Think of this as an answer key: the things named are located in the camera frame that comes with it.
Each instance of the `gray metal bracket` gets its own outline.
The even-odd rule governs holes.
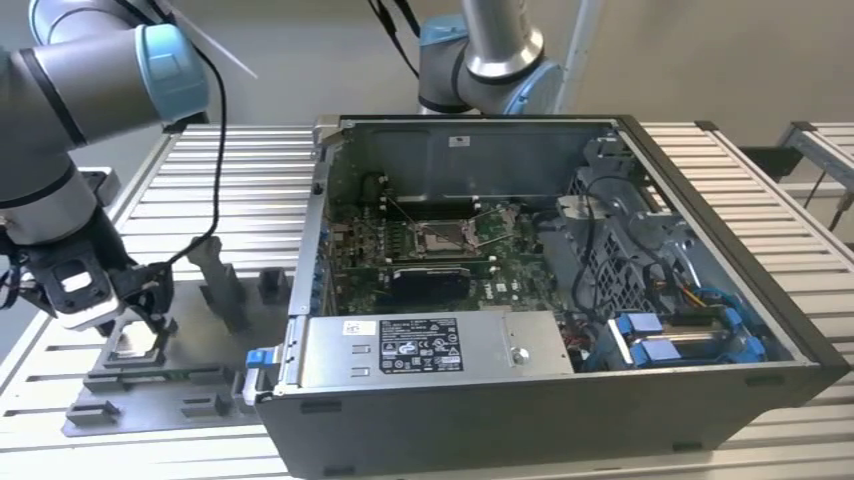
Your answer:
[[[248,328],[245,292],[233,266],[222,264],[218,258],[221,251],[222,242],[213,236],[186,254],[186,260],[201,270],[206,285],[198,289],[210,310],[225,322],[228,331],[238,332]]]

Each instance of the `robotic arm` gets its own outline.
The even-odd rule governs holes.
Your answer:
[[[563,70],[545,56],[525,1],[461,3],[461,15],[429,18],[421,27],[420,113],[551,113]]]
[[[208,85],[190,43],[150,0],[31,0],[39,46],[0,49],[0,277],[65,327],[108,334],[130,308],[157,331],[172,302],[166,263],[137,265],[68,152],[198,113]],[[422,113],[551,111],[560,67],[524,0],[462,0],[421,29]]]
[[[39,46],[0,50],[5,303],[19,295],[68,328],[102,333],[125,308],[156,328],[170,268],[129,258],[68,152],[208,105],[190,43],[172,25],[138,26],[129,9],[149,13],[141,1],[31,0]]]

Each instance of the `blue latch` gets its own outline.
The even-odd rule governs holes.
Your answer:
[[[264,368],[274,363],[273,349],[257,348],[245,354],[245,368]]]

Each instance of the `black cable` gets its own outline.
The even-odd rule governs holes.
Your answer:
[[[821,172],[821,174],[817,176],[817,180],[815,180],[815,185],[812,185],[812,190],[809,190],[809,194],[805,196],[805,201],[803,202],[803,208],[807,208],[809,206],[809,202],[812,201],[812,197],[815,196],[815,191],[817,190],[817,186],[821,184],[821,180],[824,180],[824,175],[827,175],[825,171]]]
[[[366,0],[366,2],[368,2],[368,5],[370,6],[370,10],[373,11],[373,15],[376,16],[378,23],[382,25],[382,28],[385,29],[385,34],[388,35],[388,39],[390,40],[390,43],[393,44],[394,49],[397,50],[397,53],[402,57],[402,61],[405,62],[406,67],[409,67],[409,70],[412,70],[412,75],[414,75],[414,78],[418,78],[417,70],[412,66],[409,57],[406,56],[405,51],[402,50],[402,45],[400,45],[400,40],[397,40],[397,27],[394,26],[393,18],[390,18],[390,13],[388,13],[388,9],[385,8],[385,5],[382,5],[382,0],[376,0],[376,5],[373,5],[373,2],[370,0]]]
[[[827,229],[832,232],[836,229],[836,225],[839,225],[839,220],[841,220],[841,214],[844,212],[841,210],[836,210],[836,213],[832,215],[832,220],[829,221],[829,227]]]
[[[587,318],[593,322],[600,322],[599,315],[592,308],[581,305],[580,300],[577,299],[577,287],[581,283],[581,279],[584,278],[584,272],[589,267],[589,260],[592,258],[592,246],[595,240],[595,230],[596,230],[596,220],[592,216],[592,206],[589,205],[589,197],[587,196],[587,241],[584,242],[584,252],[581,254],[581,265],[577,269],[577,273],[575,274],[575,279],[572,280],[572,287],[569,289],[569,293],[572,296],[572,303],[575,304],[575,308],[577,308]]]
[[[575,274],[575,279],[572,281],[572,287],[571,287],[571,295],[572,295],[572,302],[575,303],[575,307],[581,310],[581,312],[595,321],[600,321],[600,319],[597,318],[597,314],[595,312],[595,304],[592,305],[592,308],[585,307],[584,305],[580,304],[579,300],[577,300],[577,287],[580,285],[581,279],[584,277],[584,272],[587,271],[587,268],[589,267],[589,260],[592,258],[592,248],[593,248],[593,237],[595,237],[595,227],[596,227],[596,222],[595,222],[595,218],[593,218],[593,212],[592,212],[592,205],[589,204],[589,197],[597,198],[597,196],[595,194],[591,193],[591,189],[593,187],[593,185],[601,181],[601,180],[617,180],[621,182],[625,182],[631,185],[631,187],[635,187],[635,183],[625,177],[620,177],[616,175],[603,175],[597,178],[593,179],[592,182],[589,182],[589,184],[587,185],[587,188],[584,189],[584,192],[581,193],[581,197],[585,199],[585,206],[587,206],[587,223],[588,223],[588,227],[587,227],[587,241],[585,241],[585,245],[584,245],[584,252],[581,254],[581,265],[580,268],[577,269],[577,273]],[[657,256],[655,254],[655,252],[652,252],[652,250],[643,245],[643,243],[640,243],[640,241],[637,240],[637,237],[633,235],[633,233],[631,232],[631,229],[628,228],[628,223],[625,221],[625,219],[623,219],[623,228],[625,230],[625,236],[628,237],[628,240],[631,241],[631,243],[635,244],[635,246],[637,247],[637,249],[652,259],[652,264],[647,265],[644,267],[644,277],[649,277],[649,278],[644,278],[644,283],[647,283],[647,298],[649,297],[648,292],[651,291],[649,289],[653,288],[652,286],[652,282],[651,282],[651,275],[649,275],[649,269],[651,269],[651,265],[657,264],[661,267],[661,271],[664,274],[664,280],[667,282],[667,285],[671,289],[671,294],[675,296],[677,295],[677,284],[676,284],[676,278],[675,278],[675,274],[672,272],[672,269],[668,268],[667,263],[664,262],[664,260],[661,259],[660,256]],[[656,308],[661,308],[661,304],[660,301],[656,300],[656,298],[649,299],[649,301],[655,304]]]
[[[174,18],[165,14],[165,12],[160,9],[160,6],[157,5],[156,1],[148,0],[146,3],[150,6],[154,13],[157,14],[157,16],[160,17],[160,20],[165,23],[173,23]],[[153,21],[148,17],[145,17],[145,15],[141,15],[140,21],[146,25],[153,24]],[[172,255],[172,257],[166,260],[164,264],[164,266],[166,267],[170,267],[172,265],[174,265],[174,263],[182,257],[185,257],[189,252],[192,252],[196,248],[198,248],[198,246],[213,236],[213,234],[216,233],[216,229],[218,228],[218,219],[220,219],[220,208],[218,208],[220,190],[221,190],[220,187],[221,187],[221,179],[222,179],[222,161],[225,159],[225,138],[228,135],[228,94],[225,93],[225,81],[222,80],[222,75],[220,74],[220,71],[216,68],[216,65],[213,64],[213,61],[205,55],[205,53],[198,49],[196,45],[193,45],[193,49],[196,51],[196,54],[198,55],[198,58],[205,63],[205,65],[210,69],[210,72],[213,73],[213,77],[216,79],[216,85],[218,87],[218,93],[220,93],[218,147],[216,151],[216,168],[213,171],[213,213],[210,218],[210,226],[208,227],[208,230],[198,237],[196,237],[192,240],[192,242],[189,242],[189,245],[186,245],[186,247],[180,252]]]
[[[9,257],[9,269],[0,275],[0,290],[5,288],[5,299],[0,304],[0,310],[7,310],[14,306],[21,288],[21,265],[17,259]]]
[[[412,29],[412,35],[420,38],[421,26],[417,24],[417,17],[414,17],[414,12],[412,11],[409,2],[406,0],[394,0],[394,4],[400,9],[400,13],[402,13],[402,18],[405,18],[405,22],[409,24],[409,28]]]

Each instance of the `blue joint cap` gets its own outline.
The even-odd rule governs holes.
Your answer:
[[[421,25],[420,46],[449,42],[468,36],[465,19],[461,15],[429,17]]]
[[[737,314],[733,308],[727,308],[723,311],[723,318],[725,319],[725,323],[729,325],[729,328],[735,330],[741,325],[741,316]]]
[[[563,69],[560,65],[551,60],[544,60],[519,88],[516,88],[513,98],[507,102],[504,114],[537,115],[552,113],[561,81]]]
[[[174,25],[136,28],[136,59],[160,120],[174,122],[208,107],[201,60]]]

